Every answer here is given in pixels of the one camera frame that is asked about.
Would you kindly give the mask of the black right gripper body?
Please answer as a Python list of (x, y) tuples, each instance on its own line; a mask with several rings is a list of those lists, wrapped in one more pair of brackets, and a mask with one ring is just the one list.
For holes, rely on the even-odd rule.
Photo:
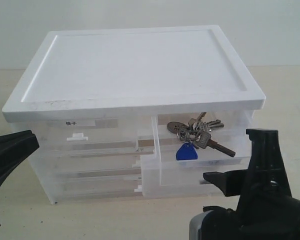
[(236, 209), (205, 206), (189, 223), (190, 240), (300, 240), (300, 200), (254, 189)]

